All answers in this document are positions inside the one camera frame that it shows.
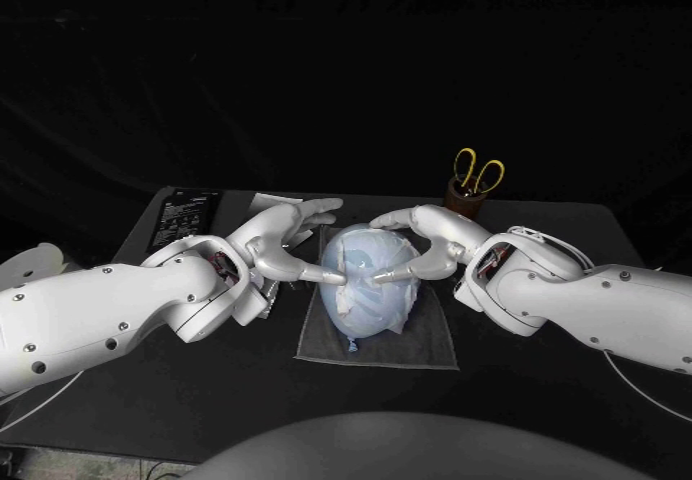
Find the dark table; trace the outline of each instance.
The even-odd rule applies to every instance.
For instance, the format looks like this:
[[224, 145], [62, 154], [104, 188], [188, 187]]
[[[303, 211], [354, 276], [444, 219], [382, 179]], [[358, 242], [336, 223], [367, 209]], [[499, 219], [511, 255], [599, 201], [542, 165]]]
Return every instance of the dark table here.
[[[155, 198], [116, 262], [139, 264], [146, 258], [160, 200], [171, 191]], [[237, 228], [253, 195], [225, 192], [214, 234], [227, 236]], [[437, 198], [341, 197], [341, 227], [400, 208], [442, 204]], [[573, 243], [596, 264], [642, 266], [603, 206], [489, 200], [478, 221], [492, 232], [514, 225], [545, 231]], [[316, 238], [296, 254], [316, 259]], [[0, 435], [0, 442], [199, 463], [248, 437], [296, 421], [346, 412], [413, 411], [524, 428], [659, 478], [687, 476], [692, 425], [638, 396], [603, 354], [553, 323], [524, 338], [456, 302], [455, 281], [433, 286], [450, 322], [460, 372], [296, 360], [312, 290], [283, 288], [270, 318], [248, 327], [230, 320], [208, 339], [189, 345], [162, 327], [129, 356], [85, 372], [44, 411]], [[690, 377], [622, 359], [619, 365], [646, 391], [685, 410], [692, 399]], [[62, 384], [29, 392], [12, 418]]]

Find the brown cup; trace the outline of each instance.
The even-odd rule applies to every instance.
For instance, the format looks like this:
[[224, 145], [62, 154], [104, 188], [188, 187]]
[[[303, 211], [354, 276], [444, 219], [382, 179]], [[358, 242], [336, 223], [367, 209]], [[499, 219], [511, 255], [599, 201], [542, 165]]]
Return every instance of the brown cup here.
[[[444, 194], [444, 207], [449, 208], [453, 212], [457, 212], [470, 220], [476, 219], [479, 214], [480, 206], [483, 205], [483, 200], [488, 197], [488, 193], [482, 193], [478, 196], [465, 197], [465, 193], [472, 191], [469, 185], [476, 185], [478, 177], [469, 179], [467, 186], [462, 188], [462, 183], [457, 180], [457, 177], [452, 177], [450, 183], [447, 184], [447, 193]], [[488, 185], [482, 182], [482, 190], [488, 188]]]

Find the gray cloth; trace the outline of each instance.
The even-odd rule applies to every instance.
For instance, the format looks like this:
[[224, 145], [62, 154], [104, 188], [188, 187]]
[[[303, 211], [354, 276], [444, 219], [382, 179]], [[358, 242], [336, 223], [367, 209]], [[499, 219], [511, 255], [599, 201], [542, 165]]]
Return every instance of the gray cloth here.
[[[325, 246], [339, 231], [339, 228], [322, 229], [320, 258]], [[407, 238], [418, 251], [429, 249], [427, 241], [417, 235], [410, 234]], [[365, 367], [459, 370], [447, 318], [427, 282], [421, 282], [418, 299], [401, 335], [385, 330], [372, 337], [358, 339], [356, 343], [358, 351], [349, 352], [349, 340], [329, 319], [316, 287], [294, 358]]]

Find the scissors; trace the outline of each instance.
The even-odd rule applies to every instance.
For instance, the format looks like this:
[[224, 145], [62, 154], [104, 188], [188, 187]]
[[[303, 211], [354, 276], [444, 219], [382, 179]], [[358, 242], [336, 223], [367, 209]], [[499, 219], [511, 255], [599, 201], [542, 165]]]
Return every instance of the scissors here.
[[[459, 173], [457, 173], [457, 163], [459, 163], [459, 157], [462, 156], [462, 154], [465, 152], [469, 152], [472, 154], [472, 164], [469, 165], [469, 172], [466, 173], [465, 181], [462, 181], [462, 179], [459, 178]], [[498, 165], [498, 168], [501, 169], [501, 176], [498, 177], [498, 181], [495, 182], [495, 185], [492, 187], [486, 188], [486, 190], [482, 190], [479, 192], [480, 179], [483, 178], [483, 174], [486, 173], [486, 168], [488, 168], [489, 165]], [[473, 151], [472, 148], [463, 148], [457, 153], [457, 158], [455, 158], [455, 176], [457, 177], [457, 181], [462, 184], [462, 188], [466, 187], [466, 184], [469, 183], [469, 180], [472, 179], [475, 167], [476, 167], [476, 152]], [[479, 193], [483, 194], [483, 193], [488, 193], [491, 190], [493, 190], [498, 187], [498, 185], [501, 184], [504, 176], [505, 176], [505, 164], [499, 160], [491, 160], [486, 163], [486, 165], [483, 165], [483, 168], [480, 170], [479, 178], [476, 180], [476, 186], [473, 187], [473, 189], [472, 189], [472, 187], [469, 187], [470, 195], [478, 195]]]

